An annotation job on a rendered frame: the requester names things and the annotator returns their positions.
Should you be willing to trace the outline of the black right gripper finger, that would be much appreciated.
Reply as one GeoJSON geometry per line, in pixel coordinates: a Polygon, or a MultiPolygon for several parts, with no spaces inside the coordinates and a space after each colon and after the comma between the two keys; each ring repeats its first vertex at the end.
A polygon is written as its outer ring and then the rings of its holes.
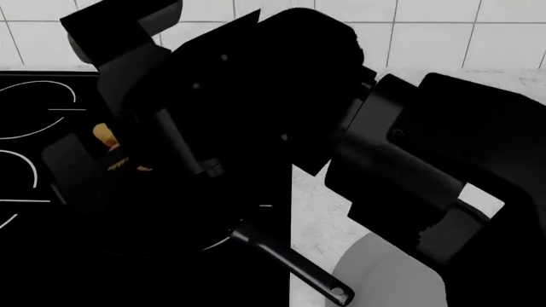
{"type": "Polygon", "coordinates": [[[74,213],[105,213],[130,202],[129,172],[110,168],[124,157],[120,148],[92,155],[75,133],[52,142],[42,152],[54,176],[55,191],[74,213]]]}
{"type": "Polygon", "coordinates": [[[183,0],[102,0],[61,18],[81,61],[98,73],[97,89],[119,122],[173,125],[168,107],[183,63],[153,40],[180,20],[183,0]]]}

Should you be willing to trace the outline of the yellow ginger piece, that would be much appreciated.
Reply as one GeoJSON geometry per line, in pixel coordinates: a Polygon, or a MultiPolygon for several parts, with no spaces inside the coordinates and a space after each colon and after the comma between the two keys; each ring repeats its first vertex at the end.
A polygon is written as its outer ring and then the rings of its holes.
{"type": "MultiPolygon", "coordinates": [[[[117,138],[113,134],[113,132],[107,127],[105,123],[100,123],[96,125],[93,128],[92,131],[93,135],[97,140],[100,140],[104,145],[108,147],[108,152],[112,152],[113,150],[117,150],[120,146],[117,138]]],[[[107,170],[108,171],[116,171],[117,169],[121,168],[123,165],[126,165],[130,162],[129,157],[120,158],[115,163],[112,163],[107,170]]]]}

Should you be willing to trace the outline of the black frying pan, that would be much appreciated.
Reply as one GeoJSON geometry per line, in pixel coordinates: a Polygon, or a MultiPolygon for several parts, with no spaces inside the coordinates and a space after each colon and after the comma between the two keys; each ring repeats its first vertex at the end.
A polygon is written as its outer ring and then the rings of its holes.
{"type": "Polygon", "coordinates": [[[105,178],[51,186],[89,243],[128,258],[201,255],[228,240],[255,247],[338,306],[355,293],[256,223],[261,204],[223,178],[148,182],[105,178]]]}

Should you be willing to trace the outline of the grey round plate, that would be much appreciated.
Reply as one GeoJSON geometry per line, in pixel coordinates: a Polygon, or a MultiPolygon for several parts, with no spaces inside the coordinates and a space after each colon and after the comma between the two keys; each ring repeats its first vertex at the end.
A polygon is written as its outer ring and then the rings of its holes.
{"type": "Polygon", "coordinates": [[[440,275],[374,233],[349,247],[333,276],[355,293],[346,307],[448,307],[440,275]]]}

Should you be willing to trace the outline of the black glass cooktop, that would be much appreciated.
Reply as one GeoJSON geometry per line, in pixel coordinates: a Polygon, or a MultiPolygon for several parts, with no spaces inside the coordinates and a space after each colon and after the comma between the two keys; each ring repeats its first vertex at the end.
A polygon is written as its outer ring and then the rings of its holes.
{"type": "MultiPolygon", "coordinates": [[[[44,148],[75,133],[92,155],[109,121],[94,72],[0,72],[0,307],[289,307],[289,273],[228,240],[201,255],[128,258],[93,247],[51,186],[44,148]]],[[[130,181],[179,181],[121,168],[130,181]]]]}

